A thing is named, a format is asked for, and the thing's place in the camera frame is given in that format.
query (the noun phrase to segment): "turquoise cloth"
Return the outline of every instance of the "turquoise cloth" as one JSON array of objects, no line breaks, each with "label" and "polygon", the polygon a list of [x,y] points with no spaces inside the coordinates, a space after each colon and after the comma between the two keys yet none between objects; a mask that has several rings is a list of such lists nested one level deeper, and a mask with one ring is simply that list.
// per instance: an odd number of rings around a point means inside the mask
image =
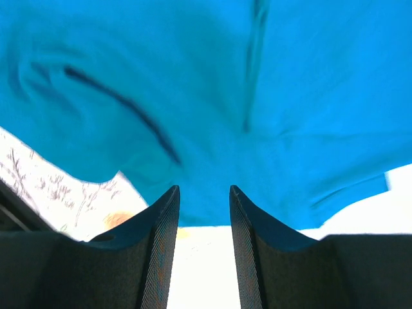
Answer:
[{"label": "turquoise cloth", "polygon": [[412,1],[0,0],[0,126],[72,176],[121,170],[181,226],[229,187],[295,229],[412,163]]}]

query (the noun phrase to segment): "black plastic part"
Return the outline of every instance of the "black plastic part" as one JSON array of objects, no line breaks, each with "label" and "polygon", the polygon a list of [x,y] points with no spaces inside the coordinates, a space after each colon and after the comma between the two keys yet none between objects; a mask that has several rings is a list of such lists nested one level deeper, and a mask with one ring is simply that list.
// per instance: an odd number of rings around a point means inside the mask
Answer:
[{"label": "black plastic part", "polygon": [[0,180],[0,232],[53,230],[33,209]]},{"label": "black plastic part", "polygon": [[230,188],[242,309],[412,308],[412,235],[317,241]]},{"label": "black plastic part", "polygon": [[166,309],[180,191],[89,242],[0,232],[1,309]]}]

